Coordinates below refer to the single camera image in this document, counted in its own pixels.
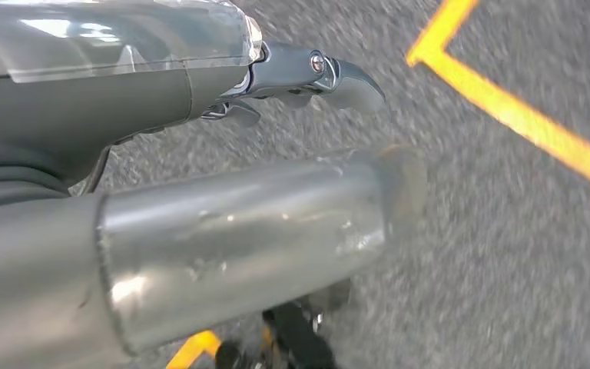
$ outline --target yellow road marking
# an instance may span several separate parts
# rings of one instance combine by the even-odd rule
[[[478,0],[445,0],[409,50],[406,62],[428,65],[474,105],[590,180],[590,142],[563,128],[444,52]]]
[[[191,336],[175,354],[166,369],[188,369],[203,353],[216,356],[220,340],[212,331],[204,331]]]
[[[406,62],[413,67],[433,52],[444,50],[478,0],[445,0],[415,44],[408,51]]]

